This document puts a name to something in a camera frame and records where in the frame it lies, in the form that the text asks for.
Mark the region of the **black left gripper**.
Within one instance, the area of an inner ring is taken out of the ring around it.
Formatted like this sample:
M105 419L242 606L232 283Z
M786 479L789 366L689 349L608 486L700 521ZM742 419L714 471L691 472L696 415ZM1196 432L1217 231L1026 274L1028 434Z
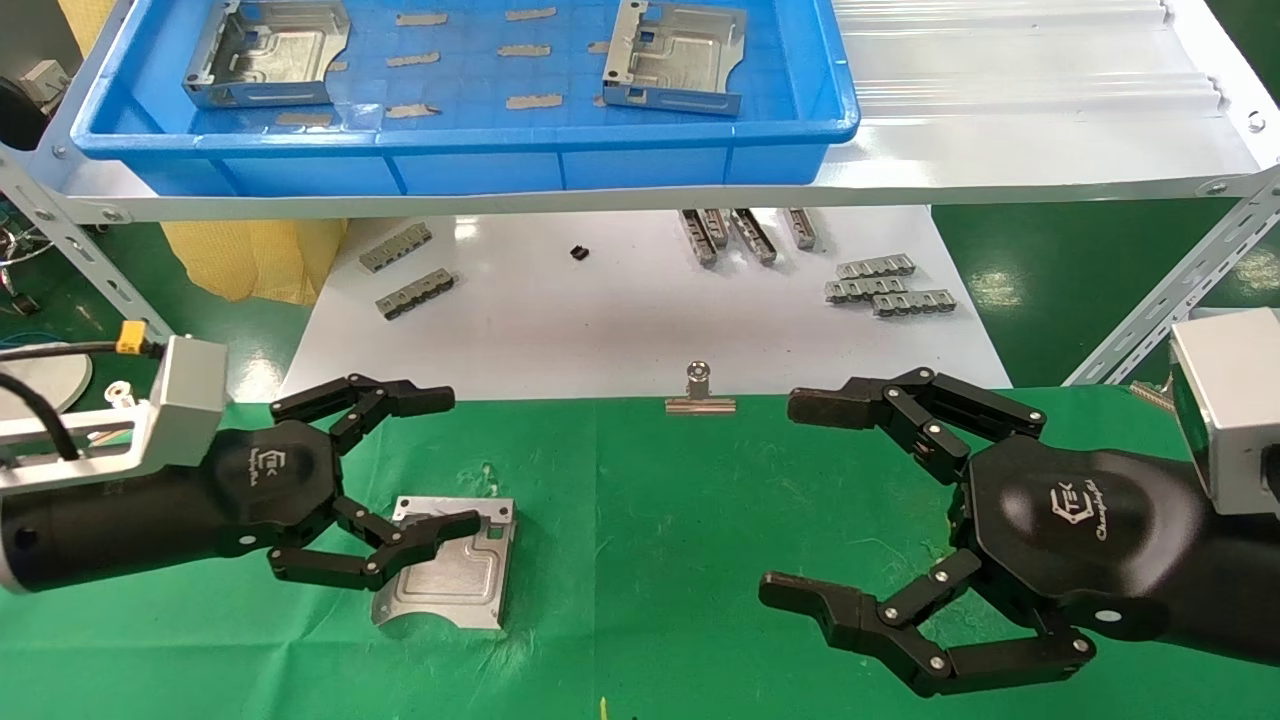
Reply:
M37 593L284 546L268 553L278 580L379 591L444 543L476 536L484 520L466 510L398 527L338 496L340 455L389 416L454 406L449 386L343 375L270 404L282 424L219 430L196 466L6 496L3 588ZM307 425L328 416L337 418L328 433ZM302 547L332 523L371 553Z

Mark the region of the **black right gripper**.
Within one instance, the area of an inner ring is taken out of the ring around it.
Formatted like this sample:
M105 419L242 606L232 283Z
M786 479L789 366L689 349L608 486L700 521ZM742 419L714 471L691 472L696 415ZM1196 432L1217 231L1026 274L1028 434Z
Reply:
M879 429L960 484L966 550L890 598L777 571L758 587L767 607L812 618L828 647L878 660L915 694L1065 682L1096 656L1073 626L1277 664L1277 519L1216 512L1192 464L1043 445L1041 410L927 366L792 389L787 418ZM996 445L972 457L952 428ZM922 625L974 587L1036 634L950 650L928 639Z

